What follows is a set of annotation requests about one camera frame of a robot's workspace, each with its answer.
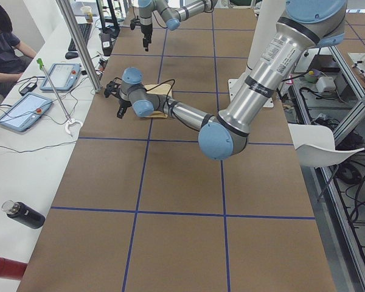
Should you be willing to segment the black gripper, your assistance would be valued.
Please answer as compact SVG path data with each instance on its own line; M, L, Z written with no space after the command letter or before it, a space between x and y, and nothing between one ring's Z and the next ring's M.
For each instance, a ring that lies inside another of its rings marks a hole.
M123 98L123 94L120 93L120 83L116 83L115 81L110 81L104 90L104 97L108 98L109 96L114 96L119 100L119 109L117 110L116 117L118 119L122 119L128 109L131 107L131 102Z
M141 32L144 35L144 38L142 39L142 44L143 44L144 50L146 52L148 52L149 44L150 44L149 39L151 39L152 33L153 33L153 22L152 22L151 18L136 17L136 18L131 19L130 29L134 30L136 27L141 28Z

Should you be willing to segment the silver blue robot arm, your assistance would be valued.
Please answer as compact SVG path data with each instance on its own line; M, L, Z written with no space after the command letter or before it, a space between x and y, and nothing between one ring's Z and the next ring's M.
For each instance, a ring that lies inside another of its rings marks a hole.
M151 44L153 33L153 12L157 11L166 25L166 29L176 30L180 24L200 13L212 13L217 1L201 0L194 1L189 5L174 9L169 6L168 1L145 0L138 1L139 14L130 21L130 29L140 27L144 37L142 45L144 50L148 52L148 46Z
M346 8L346 1L263 1L256 32L266 37L265 48L237 80L237 92L228 107L217 115L146 89L142 72L134 67L124 70L118 85L109 84L105 95L118 98L118 118L128 108L138 117L164 113L198 132L200 149L208 158L224 160L245 149L252 120L302 53L343 40Z

